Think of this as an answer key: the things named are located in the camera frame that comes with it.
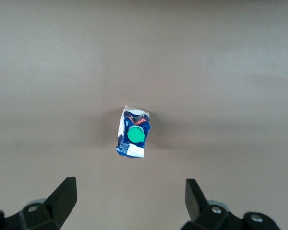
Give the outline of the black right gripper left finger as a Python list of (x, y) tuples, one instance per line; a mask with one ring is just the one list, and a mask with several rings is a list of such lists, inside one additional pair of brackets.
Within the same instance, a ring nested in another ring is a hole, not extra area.
[(0, 230), (60, 230), (76, 202), (76, 178), (67, 177), (47, 199), (32, 201), (9, 217), (0, 210)]

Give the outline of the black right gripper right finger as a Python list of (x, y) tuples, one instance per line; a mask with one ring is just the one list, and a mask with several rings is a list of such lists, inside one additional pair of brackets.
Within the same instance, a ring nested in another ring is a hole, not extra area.
[(233, 215), (225, 205), (209, 202), (195, 179), (185, 183), (185, 205), (190, 217), (183, 230), (278, 230), (267, 215), (247, 212), (243, 218)]

